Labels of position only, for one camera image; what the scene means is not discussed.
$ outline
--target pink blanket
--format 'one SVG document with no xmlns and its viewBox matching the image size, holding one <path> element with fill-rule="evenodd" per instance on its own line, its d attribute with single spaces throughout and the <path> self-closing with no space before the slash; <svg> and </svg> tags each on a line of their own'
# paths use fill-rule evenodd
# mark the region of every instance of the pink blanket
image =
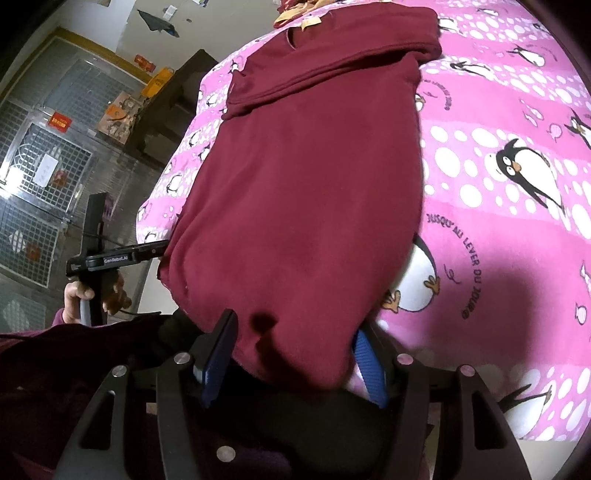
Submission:
<svg viewBox="0 0 591 480">
<path fill-rule="evenodd" d="M 439 13 L 444 56 L 422 68 L 415 97 L 423 224 L 376 320 L 425 364 L 472 364 L 499 400 L 510 395 L 516 437 L 577 440 L 591 417 L 589 93 L 513 0 L 400 3 Z M 138 213 L 140 242 L 170 237 L 222 122 L 230 72 L 282 32 L 203 79 L 197 116 Z M 349 388 L 366 394 L 358 375 Z"/>
</svg>

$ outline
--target folded garment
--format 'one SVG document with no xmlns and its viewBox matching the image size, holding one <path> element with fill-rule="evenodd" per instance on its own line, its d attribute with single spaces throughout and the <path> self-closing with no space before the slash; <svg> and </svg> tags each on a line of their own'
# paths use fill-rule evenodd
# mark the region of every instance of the folded garment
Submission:
<svg viewBox="0 0 591 480">
<path fill-rule="evenodd" d="M 428 8 L 348 7 L 233 73 L 160 278 L 205 331 L 236 310 L 234 357 L 255 376 L 333 388 L 347 374 L 420 223 L 414 95 L 438 33 Z"/>
</svg>

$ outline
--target maroon sleeve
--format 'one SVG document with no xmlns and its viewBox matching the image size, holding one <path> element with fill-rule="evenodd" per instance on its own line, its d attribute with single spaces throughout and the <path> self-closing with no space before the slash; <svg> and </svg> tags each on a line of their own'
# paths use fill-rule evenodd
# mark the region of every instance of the maroon sleeve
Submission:
<svg viewBox="0 0 591 480">
<path fill-rule="evenodd" d="M 63 325 L 64 324 L 64 317 L 63 317 L 64 309 L 59 309 L 56 313 L 56 316 L 53 318 L 53 323 L 51 324 L 52 327 L 56 325 Z"/>
</svg>

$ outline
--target metal screw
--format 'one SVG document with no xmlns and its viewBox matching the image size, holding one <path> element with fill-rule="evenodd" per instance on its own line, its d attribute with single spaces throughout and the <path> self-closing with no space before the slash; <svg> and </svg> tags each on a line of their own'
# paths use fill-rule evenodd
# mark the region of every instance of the metal screw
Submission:
<svg viewBox="0 0 591 480">
<path fill-rule="evenodd" d="M 127 373 L 127 367 L 125 365 L 117 365 L 112 370 L 113 376 L 116 378 L 123 377 Z"/>
<path fill-rule="evenodd" d="M 191 360 L 191 355 L 187 352 L 180 352 L 174 356 L 174 363 L 177 365 L 188 364 L 189 360 Z"/>
<path fill-rule="evenodd" d="M 476 370 L 474 370 L 474 367 L 472 367 L 471 365 L 462 365 L 460 367 L 460 372 L 462 372 L 462 374 L 467 377 L 473 377 L 474 375 L 476 375 Z"/>
<path fill-rule="evenodd" d="M 396 357 L 396 360 L 400 365 L 410 365 L 414 362 L 412 356 L 407 353 L 401 353 Z"/>
<path fill-rule="evenodd" d="M 223 446 L 217 449 L 217 458 L 224 463 L 229 463 L 236 458 L 236 450 L 229 446 Z"/>
</svg>

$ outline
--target floor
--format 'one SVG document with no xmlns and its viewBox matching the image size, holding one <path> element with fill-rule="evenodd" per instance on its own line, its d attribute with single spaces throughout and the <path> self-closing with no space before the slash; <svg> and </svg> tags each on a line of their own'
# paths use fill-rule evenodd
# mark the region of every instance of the floor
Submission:
<svg viewBox="0 0 591 480">
<path fill-rule="evenodd" d="M 153 260 L 148 276 L 145 280 L 144 291 L 139 301 L 138 312 L 172 313 L 177 306 L 170 292 L 156 277 L 159 261 Z M 427 439 L 427 462 L 433 473 L 435 454 L 437 452 L 437 432 L 433 432 Z M 563 466 L 575 447 L 574 442 L 534 442 L 531 440 L 518 441 L 525 461 L 530 468 L 532 480 L 551 480 Z"/>
</svg>

